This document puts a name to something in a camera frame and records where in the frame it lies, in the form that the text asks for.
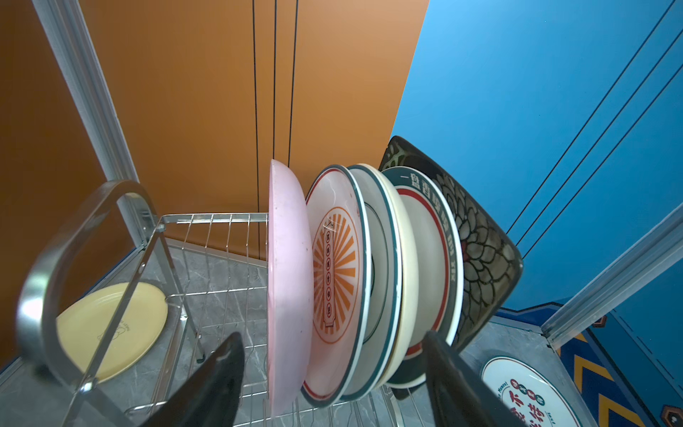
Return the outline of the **black floral square plate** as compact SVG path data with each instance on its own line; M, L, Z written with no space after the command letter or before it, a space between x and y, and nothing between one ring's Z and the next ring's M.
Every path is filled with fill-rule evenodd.
M438 163L408 140L390 139L381 171L412 167L438 185L455 217L464 256L464 304L455 341L461 352L502 307L523 272L519 249L483 207Z

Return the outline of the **white plate green red rim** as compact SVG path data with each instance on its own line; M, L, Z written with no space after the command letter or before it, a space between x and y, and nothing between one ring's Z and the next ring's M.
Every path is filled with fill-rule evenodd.
M388 385L409 389L424 383L423 338L429 331L455 341L464 304L464 256L455 217L435 181L412 167L390 167L383 175L407 210L417 249L418 309L405 358Z

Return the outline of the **white plate green quatrefoil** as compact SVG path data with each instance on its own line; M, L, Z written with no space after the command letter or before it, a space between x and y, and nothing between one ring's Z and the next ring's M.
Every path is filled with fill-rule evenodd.
M401 305L398 219L382 174L370 165L354 165L364 198L370 233L369 308L361 354L343 401L359 400L379 386L391 365Z

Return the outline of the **pink round plate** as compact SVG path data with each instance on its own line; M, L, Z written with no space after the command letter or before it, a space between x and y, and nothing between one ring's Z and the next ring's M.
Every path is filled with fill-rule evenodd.
M286 414L311 356L313 260L302 187L285 164L270 162L268 215L268 397L273 417Z

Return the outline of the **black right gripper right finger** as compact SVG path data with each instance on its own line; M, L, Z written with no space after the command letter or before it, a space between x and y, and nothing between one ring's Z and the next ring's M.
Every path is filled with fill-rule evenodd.
M524 425L436 332L426 333L423 353L435 425Z

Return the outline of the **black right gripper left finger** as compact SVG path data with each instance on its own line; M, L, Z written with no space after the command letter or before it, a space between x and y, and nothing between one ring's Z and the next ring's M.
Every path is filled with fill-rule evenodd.
M231 426L245 373L242 335L232 333L146 426Z

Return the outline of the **cream round plate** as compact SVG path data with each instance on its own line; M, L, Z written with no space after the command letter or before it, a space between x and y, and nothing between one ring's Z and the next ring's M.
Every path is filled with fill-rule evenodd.
M398 191L384 174L373 167L370 167L370 169L382 182L384 188L386 188L398 222L399 271L402 273L402 293L397 336L387 367L375 386L377 390L384 384L387 384L398 371L399 366L407 355L408 349L412 346L411 340L414 334L419 305L419 265L413 227Z

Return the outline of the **white plate orange sunburst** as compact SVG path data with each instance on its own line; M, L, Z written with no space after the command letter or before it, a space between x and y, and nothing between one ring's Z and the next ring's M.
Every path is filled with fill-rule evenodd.
M314 408L341 400L353 379L369 311L371 241L357 179L329 165L306 197L314 298L311 358L302 396Z

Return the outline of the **white plate black characters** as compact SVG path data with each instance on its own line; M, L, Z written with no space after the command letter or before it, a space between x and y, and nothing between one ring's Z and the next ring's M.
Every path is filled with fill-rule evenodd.
M558 390L518 359L490 359L481 370L481 379L527 426L581 426Z

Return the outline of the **steel wire dish rack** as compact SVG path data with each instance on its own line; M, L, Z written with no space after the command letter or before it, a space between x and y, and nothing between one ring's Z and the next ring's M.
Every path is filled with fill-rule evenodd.
M76 302L76 260L119 207L142 243ZM110 181L90 196L39 254L16 315L21 373L51 393L41 425L142 426L234 332L245 373L236 426L431 426L424 391L387 387L314 408L298 397L282 416L268 397L264 213L158 216L140 184Z

